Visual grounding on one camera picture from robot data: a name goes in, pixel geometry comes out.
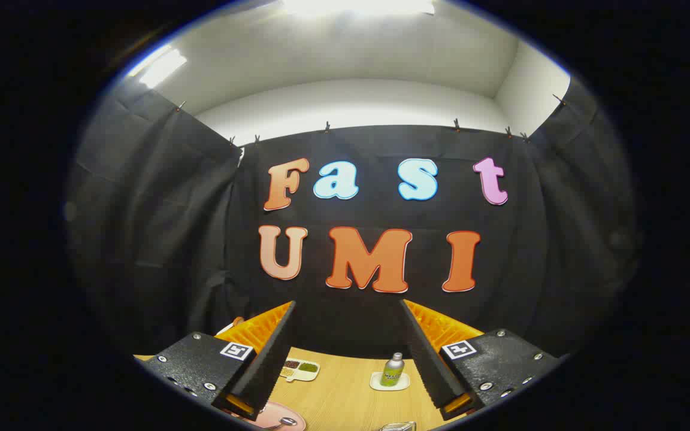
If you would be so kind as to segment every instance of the ceiling light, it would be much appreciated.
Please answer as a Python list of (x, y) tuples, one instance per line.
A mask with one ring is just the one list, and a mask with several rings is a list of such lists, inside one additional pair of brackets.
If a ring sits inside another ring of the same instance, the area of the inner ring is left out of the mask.
[(148, 85), (148, 88), (154, 88), (177, 68), (184, 65), (186, 61), (188, 59), (181, 56), (180, 51), (172, 50), (156, 60), (146, 71), (146, 74), (141, 77), (140, 82)]
[(165, 45), (165, 46), (160, 47), (156, 51), (151, 52), (151, 54), (148, 57), (146, 57), (145, 60), (140, 61), (140, 63), (138, 63), (137, 66), (134, 66), (134, 68), (132, 68), (132, 70), (129, 71), (128, 76), (133, 77), (133, 76), (137, 75), (137, 73), (142, 71), (143, 68), (145, 68), (145, 66), (153, 63), (153, 61), (156, 60), (156, 58), (161, 57), (161, 55), (164, 54), (165, 52), (169, 51), (169, 49), (170, 49), (170, 46)]
[(387, 14), (435, 14), (432, 0), (284, 0), (287, 11), (299, 16), (355, 11), (373, 16)]

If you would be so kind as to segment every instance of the plate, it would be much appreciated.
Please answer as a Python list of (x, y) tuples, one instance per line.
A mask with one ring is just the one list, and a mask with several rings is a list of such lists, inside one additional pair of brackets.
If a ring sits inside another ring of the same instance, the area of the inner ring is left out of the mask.
[(290, 417), (296, 420), (297, 424), (294, 426), (282, 426), (280, 428), (284, 431), (304, 431), (307, 427), (305, 420), (299, 415), (295, 410), (290, 409), (279, 403), (274, 403), (273, 401), (268, 401), (265, 404), (265, 408), (257, 415), (257, 420), (247, 420), (239, 417), (237, 414), (231, 414), (233, 417), (238, 417), (244, 420), (244, 422), (252, 423), (252, 425), (259, 426), (260, 428), (268, 428), (268, 426), (273, 426), (279, 424), (279, 419), (282, 417)]
[(408, 381), (408, 374), (402, 373), (401, 376), (398, 378), (397, 384), (395, 386), (383, 386), (380, 384), (380, 379), (383, 377), (383, 373), (381, 371), (376, 371), (375, 373), (372, 373), (372, 379), (369, 379), (369, 386), (372, 387), (372, 389), (375, 390), (405, 390), (408, 387), (408, 384), (410, 383)]

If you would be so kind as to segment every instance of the orange letter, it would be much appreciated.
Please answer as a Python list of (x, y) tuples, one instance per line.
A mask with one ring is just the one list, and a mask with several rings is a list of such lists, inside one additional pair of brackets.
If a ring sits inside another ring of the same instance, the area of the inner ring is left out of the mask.
[(280, 280), (291, 280), (302, 266), (302, 239), (307, 236), (305, 228), (287, 228), (289, 237), (289, 263), (276, 263), (276, 238), (282, 232), (276, 226), (260, 226), (260, 265), (268, 275)]
[(444, 281), (444, 292), (467, 292), (476, 286), (473, 279), (473, 254), (476, 244), (481, 241), (481, 235), (470, 231), (457, 231), (446, 235), (446, 240), (452, 245), (452, 267), (449, 278)]
[(372, 284), (374, 290), (383, 293), (403, 293), (408, 290), (408, 284), (403, 281), (403, 265), (411, 232), (386, 230), (371, 253), (355, 228), (333, 228), (329, 231), (329, 237), (334, 240), (334, 266), (331, 277), (326, 279), (327, 286), (348, 289), (353, 284), (347, 276), (350, 265), (359, 289), (364, 289), (377, 268), (380, 268), (380, 276)]
[(271, 174), (271, 191), (268, 193), (268, 202), (263, 206), (263, 210), (273, 211), (289, 207), (292, 199), (287, 197), (287, 189), (289, 193), (295, 193), (299, 186), (299, 172), (307, 172), (309, 167), (307, 159), (297, 159), (268, 169), (268, 174)]

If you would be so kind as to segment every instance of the ceiling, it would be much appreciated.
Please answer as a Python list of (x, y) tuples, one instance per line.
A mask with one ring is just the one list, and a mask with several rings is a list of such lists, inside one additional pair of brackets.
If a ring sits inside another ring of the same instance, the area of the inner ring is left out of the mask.
[(434, 5), (434, 16), (309, 19), (288, 14), (279, 1), (245, 2), (173, 39), (170, 46), (188, 62), (156, 90), (173, 103), (187, 101), (183, 109), (192, 115), (261, 91), (350, 78), (417, 81), (493, 98), (518, 39), (448, 2)]

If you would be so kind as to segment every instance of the light blue letter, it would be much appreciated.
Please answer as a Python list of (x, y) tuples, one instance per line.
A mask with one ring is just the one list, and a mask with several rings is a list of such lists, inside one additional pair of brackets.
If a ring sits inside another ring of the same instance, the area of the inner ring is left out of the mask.
[(332, 162), (318, 171), (318, 175), (328, 175), (319, 179), (313, 186), (313, 193), (321, 199), (334, 196), (350, 199), (358, 193), (356, 186), (356, 165), (350, 162)]
[(430, 159), (406, 159), (398, 166), (400, 183), (398, 193), (406, 200), (428, 200), (438, 191), (435, 177), (438, 167)]

